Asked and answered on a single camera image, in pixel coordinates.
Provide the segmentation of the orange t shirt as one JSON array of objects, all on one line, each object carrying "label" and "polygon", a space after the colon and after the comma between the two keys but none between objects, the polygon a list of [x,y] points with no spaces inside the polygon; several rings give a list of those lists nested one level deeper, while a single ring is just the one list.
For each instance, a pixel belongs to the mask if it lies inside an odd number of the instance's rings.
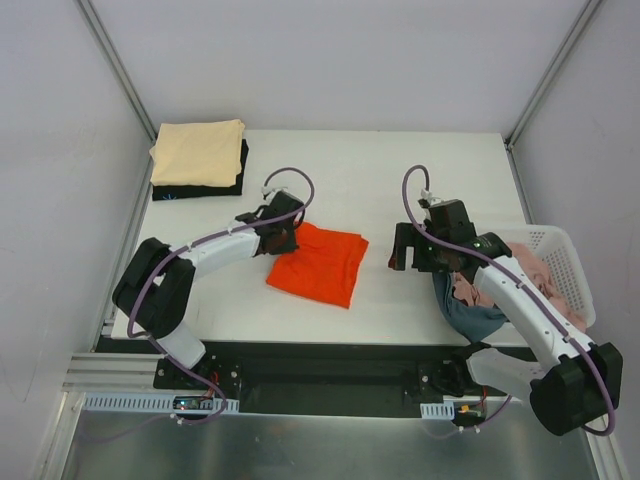
[{"label": "orange t shirt", "polygon": [[266,284],[287,294],[348,309],[368,240],[310,223],[296,230],[296,240],[298,248],[275,261]]}]

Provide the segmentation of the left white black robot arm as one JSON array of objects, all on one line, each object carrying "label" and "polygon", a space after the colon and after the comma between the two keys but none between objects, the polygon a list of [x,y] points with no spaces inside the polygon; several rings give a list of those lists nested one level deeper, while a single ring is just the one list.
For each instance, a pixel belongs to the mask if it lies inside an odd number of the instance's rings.
[{"label": "left white black robot arm", "polygon": [[211,365],[205,346],[185,321],[194,281],[232,263],[298,248],[295,230],[304,204],[274,190],[253,212],[238,215],[222,231],[172,248],[155,237],[144,240],[119,279],[112,301],[161,352],[177,360],[176,375],[188,388],[204,387]]}]

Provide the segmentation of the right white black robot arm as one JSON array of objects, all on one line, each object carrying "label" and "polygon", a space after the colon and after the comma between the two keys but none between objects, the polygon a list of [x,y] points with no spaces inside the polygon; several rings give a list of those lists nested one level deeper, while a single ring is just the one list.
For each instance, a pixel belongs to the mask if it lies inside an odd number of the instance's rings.
[{"label": "right white black robot arm", "polygon": [[609,436],[616,426],[623,358],[572,325],[528,278],[495,233],[477,233],[460,200],[419,201],[423,221],[395,227],[389,266],[426,273],[459,273],[489,295],[535,356],[526,362],[476,341],[450,369],[452,387],[473,394],[483,385],[529,404],[547,431],[578,428]]}]

